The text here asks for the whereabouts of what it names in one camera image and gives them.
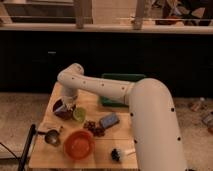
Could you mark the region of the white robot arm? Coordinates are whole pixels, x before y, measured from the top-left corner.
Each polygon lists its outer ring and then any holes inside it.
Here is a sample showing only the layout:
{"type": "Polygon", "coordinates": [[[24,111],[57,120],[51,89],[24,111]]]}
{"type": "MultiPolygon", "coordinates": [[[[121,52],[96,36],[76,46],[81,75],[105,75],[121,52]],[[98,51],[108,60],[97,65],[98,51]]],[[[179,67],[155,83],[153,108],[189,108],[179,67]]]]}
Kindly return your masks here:
{"type": "Polygon", "coordinates": [[[88,77],[78,63],[62,70],[57,81],[68,91],[81,89],[129,106],[140,171],[187,171],[173,99],[161,81],[88,77]]]}

